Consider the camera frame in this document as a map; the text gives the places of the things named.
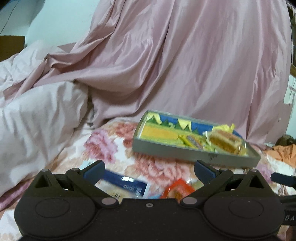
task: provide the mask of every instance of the cable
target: cable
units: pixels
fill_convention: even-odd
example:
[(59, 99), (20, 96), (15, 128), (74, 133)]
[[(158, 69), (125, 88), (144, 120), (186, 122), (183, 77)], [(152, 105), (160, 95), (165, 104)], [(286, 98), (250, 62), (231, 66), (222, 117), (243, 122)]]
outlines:
[(9, 15), (9, 17), (8, 17), (8, 19), (7, 19), (6, 24), (4, 25), (3, 29), (1, 30), (0, 35), (2, 34), (4, 28), (6, 27), (8, 21), (9, 21), (9, 19), (10, 19), (10, 16), (12, 15), (13, 10), (11, 11), (11, 13), (10, 13), (10, 15)]

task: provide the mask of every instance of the box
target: box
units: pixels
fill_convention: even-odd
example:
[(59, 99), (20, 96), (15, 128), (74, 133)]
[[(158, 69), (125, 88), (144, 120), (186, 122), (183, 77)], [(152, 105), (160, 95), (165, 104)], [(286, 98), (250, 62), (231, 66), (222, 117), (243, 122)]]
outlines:
[[(168, 139), (171, 133), (171, 135), (179, 135), (173, 133), (174, 131), (180, 133), (183, 131), (190, 131), (191, 133), (196, 132), (202, 135), (204, 131), (211, 131), (213, 126), (217, 125), (218, 124), (216, 123), (211, 123), (204, 120), (198, 120), (180, 115), (173, 115), (170, 113), (159, 112), (155, 110), (148, 110), (147, 112), (145, 112), (136, 128), (135, 134), (133, 136), (132, 149), (134, 152), (152, 156), (177, 158), (192, 162), (195, 162), (196, 160), (202, 160), (209, 164), (225, 167), (256, 167), (260, 160), (260, 155), (248, 143), (246, 143), (248, 156), (238, 156), (229, 153), (215, 153), (182, 147), (175, 144), (172, 145), (170, 143), (164, 144), (158, 142), (155, 138), (154, 140), (150, 140), (146, 137), (141, 137), (142, 135), (144, 135), (143, 130), (145, 131), (145, 133), (150, 133), (150, 130), (155, 131), (155, 133), (158, 133), (158, 135), (161, 134), (163, 136), (168, 136)], [(233, 132), (233, 134), (241, 137), (235, 131)]]

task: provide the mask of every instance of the screw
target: screw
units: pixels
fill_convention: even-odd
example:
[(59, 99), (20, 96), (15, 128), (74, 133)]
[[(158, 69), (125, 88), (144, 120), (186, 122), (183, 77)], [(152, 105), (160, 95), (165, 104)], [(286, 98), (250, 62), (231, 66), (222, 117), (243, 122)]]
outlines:
[(153, 207), (152, 203), (146, 203), (146, 207)]
[(102, 199), (102, 204), (105, 205), (113, 205), (116, 203), (116, 199), (112, 197), (105, 197)]
[(183, 199), (183, 203), (185, 203), (187, 205), (193, 205), (193, 204), (196, 204), (197, 203), (197, 200), (194, 197), (185, 197)]

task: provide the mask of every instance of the pink curtain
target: pink curtain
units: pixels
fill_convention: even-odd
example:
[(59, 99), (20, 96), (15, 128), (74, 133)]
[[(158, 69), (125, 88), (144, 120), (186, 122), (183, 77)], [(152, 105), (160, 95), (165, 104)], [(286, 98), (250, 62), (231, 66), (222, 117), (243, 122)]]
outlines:
[(48, 55), (14, 98), (78, 80), (91, 87), (95, 126), (154, 109), (235, 123), (260, 144), (279, 118), (290, 60), (285, 0), (101, 0), (88, 35)]

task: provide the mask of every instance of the orange cloth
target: orange cloth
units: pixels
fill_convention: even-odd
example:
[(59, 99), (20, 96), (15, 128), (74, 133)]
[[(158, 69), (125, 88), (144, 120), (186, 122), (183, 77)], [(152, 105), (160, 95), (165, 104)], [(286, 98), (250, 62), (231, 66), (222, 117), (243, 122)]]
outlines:
[(272, 150), (266, 150), (264, 152), (273, 158), (296, 168), (296, 145), (274, 146)]

